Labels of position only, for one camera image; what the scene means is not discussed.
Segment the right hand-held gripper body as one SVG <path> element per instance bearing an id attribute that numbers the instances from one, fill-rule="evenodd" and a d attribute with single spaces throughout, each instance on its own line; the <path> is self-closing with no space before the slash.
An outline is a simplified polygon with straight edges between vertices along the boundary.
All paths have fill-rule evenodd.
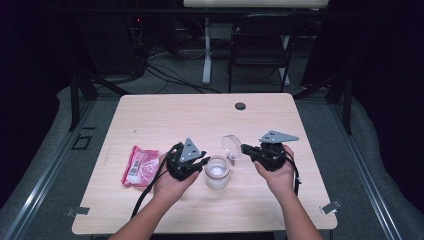
<path id="1" fill-rule="evenodd" d="M 259 154 L 257 160 L 271 172 L 280 169 L 286 162 L 295 166 L 293 156 L 284 149 L 283 143 L 297 140 L 296 136 L 270 130 L 259 139 L 260 146 L 255 147 Z"/>

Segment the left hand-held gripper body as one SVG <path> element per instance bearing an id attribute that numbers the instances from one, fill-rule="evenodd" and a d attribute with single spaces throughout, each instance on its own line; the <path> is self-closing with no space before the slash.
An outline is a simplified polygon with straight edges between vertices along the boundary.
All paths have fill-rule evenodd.
<path id="1" fill-rule="evenodd" d="M 206 152 L 200 151 L 194 142 L 187 138 L 184 143 L 174 145 L 166 157 L 166 165 L 170 175 L 183 181 L 195 173 L 197 163 L 206 158 Z"/>

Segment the clear jar with beige lid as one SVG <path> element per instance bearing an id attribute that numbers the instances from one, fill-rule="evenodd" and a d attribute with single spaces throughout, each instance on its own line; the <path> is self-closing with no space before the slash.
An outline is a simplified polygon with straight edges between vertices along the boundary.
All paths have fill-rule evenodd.
<path id="1" fill-rule="evenodd" d="M 212 156 L 204 167 L 205 182 L 213 190 L 220 190 L 228 185 L 231 168 L 241 155 L 241 142 L 235 135 L 223 136 L 221 146 L 223 153 Z"/>

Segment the red and white seasoning bag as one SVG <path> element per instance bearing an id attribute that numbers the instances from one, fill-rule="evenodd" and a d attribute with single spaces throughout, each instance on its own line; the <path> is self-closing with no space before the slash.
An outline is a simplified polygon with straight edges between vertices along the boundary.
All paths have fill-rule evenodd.
<path id="1" fill-rule="evenodd" d="M 154 179 L 159 168 L 158 150 L 132 148 L 121 184 L 124 187 L 147 187 Z"/>

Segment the person's right hand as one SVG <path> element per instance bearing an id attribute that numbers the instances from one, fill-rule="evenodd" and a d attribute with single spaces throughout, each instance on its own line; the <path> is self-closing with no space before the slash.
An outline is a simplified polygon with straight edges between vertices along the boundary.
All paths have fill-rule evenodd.
<path id="1" fill-rule="evenodd" d="M 286 197 L 294 192 L 294 169 L 288 161 L 275 171 L 267 171 L 258 161 L 254 162 L 254 166 L 257 172 L 265 179 L 276 198 Z"/>

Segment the person's left hand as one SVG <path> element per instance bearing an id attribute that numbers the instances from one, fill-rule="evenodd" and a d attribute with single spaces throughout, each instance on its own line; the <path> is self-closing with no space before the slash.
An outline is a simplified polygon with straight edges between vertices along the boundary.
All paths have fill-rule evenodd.
<path id="1" fill-rule="evenodd" d="M 154 184 L 153 200 L 162 204 L 172 206 L 185 193 L 185 191 L 197 180 L 199 172 L 196 171 L 183 181 L 173 178 L 167 166 L 164 165 L 160 171 L 159 178 Z"/>

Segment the black metal stand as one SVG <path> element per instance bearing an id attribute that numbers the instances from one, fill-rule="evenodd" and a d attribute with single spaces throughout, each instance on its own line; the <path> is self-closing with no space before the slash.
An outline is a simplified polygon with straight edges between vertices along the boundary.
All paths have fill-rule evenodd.
<path id="1" fill-rule="evenodd" d="M 89 100 L 94 101 L 99 94 L 94 84 L 100 84 L 120 96 L 127 95 L 128 91 L 107 81 L 105 78 L 89 71 L 78 71 L 73 74 L 70 80 L 71 97 L 71 125 L 69 130 L 73 131 L 80 122 L 80 97 L 79 93 Z"/>
<path id="2" fill-rule="evenodd" d="M 329 86 L 330 90 L 325 96 L 328 104 L 336 104 L 343 98 L 342 125 L 345 131 L 351 135 L 351 110 L 352 110 L 352 86 L 353 80 L 349 73 L 337 73 L 323 81 L 307 87 L 305 90 L 294 95 L 295 99 L 303 99 L 319 89 Z"/>

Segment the white desk leg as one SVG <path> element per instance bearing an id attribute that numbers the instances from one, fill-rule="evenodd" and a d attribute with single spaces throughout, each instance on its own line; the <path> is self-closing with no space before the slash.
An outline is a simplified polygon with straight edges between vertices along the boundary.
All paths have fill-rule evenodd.
<path id="1" fill-rule="evenodd" d="M 208 17 L 205 18 L 204 39 L 205 39 L 205 58 L 204 58 L 202 83 L 205 85 L 209 85 L 211 83 L 212 59 L 211 59 L 211 41 L 210 41 L 210 22 Z"/>

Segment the black folding chair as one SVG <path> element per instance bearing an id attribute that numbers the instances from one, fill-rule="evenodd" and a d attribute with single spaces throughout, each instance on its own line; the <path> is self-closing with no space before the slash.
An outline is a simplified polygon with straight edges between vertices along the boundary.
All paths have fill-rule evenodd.
<path id="1" fill-rule="evenodd" d="M 280 91 L 284 90 L 294 42 L 302 23 L 282 14 L 247 14 L 232 26 L 228 73 L 228 92 L 232 92 L 233 68 L 283 69 Z"/>

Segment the dark cabinet with red light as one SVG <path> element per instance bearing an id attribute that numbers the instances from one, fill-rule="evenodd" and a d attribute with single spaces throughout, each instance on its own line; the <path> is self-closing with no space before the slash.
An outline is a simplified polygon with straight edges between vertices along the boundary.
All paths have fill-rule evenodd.
<path id="1" fill-rule="evenodd" d="M 82 16 L 79 24 L 89 53 L 101 75 L 127 75 L 135 79 L 144 74 L 145 60 L 137 56 L 123 17 Z"/>

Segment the grey metal table bracket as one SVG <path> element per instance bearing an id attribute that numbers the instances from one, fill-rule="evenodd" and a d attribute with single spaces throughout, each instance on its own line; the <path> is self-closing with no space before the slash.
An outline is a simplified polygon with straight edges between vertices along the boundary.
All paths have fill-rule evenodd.
<path id="1" fill-rule="evenodd" d="M 65 215 L 70 217 L 75 217 L 77 215 L 87 215 L 89 212 L 89 208 L 86 207 L 75 207 L 75 208 L 69 208 Z"/>
<path id="2" fill-rule="evenodd" d="M 337 209 L 342 206 L 342 203 L 339 200 L 335 200 L 325 206 L 320 207 L 320 211 L 324 214 L 336 213 Z"/>

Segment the metal floor rail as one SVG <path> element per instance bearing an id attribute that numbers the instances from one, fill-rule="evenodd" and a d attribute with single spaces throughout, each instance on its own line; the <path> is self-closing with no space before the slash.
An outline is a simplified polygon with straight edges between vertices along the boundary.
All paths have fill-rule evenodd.
<path id="1" fill-rule="evenodd" d="M 348 134 L 343 125 L 341 110 L 336 105 L 329 105 L 329 109 L 336 121 L 336 125 L 340 130 L 343 139 L 348 145 L 348 148 L 353 156 L 354 168 L 387 240 L 403 240 L 399 229 L 397 228 L 392 215 L 390 214 L 387 205 L 383 200 L 377 185 L 375 184 L 374 178 L 372 177 L 364 161 L 364 158 L 355 142 L 354 137 Z"/>
<path id="2" fill-rule="evenodd" d="M 93 101 L 83 104 L 79 114 L 80 120 L 75 124 L 73 131 L 69 131 L 65 126 L 65 108 L 59 111 L 52 129 L 23 178 L 0 209 L 0 240 L 23 238 L 94 106 Z"/>

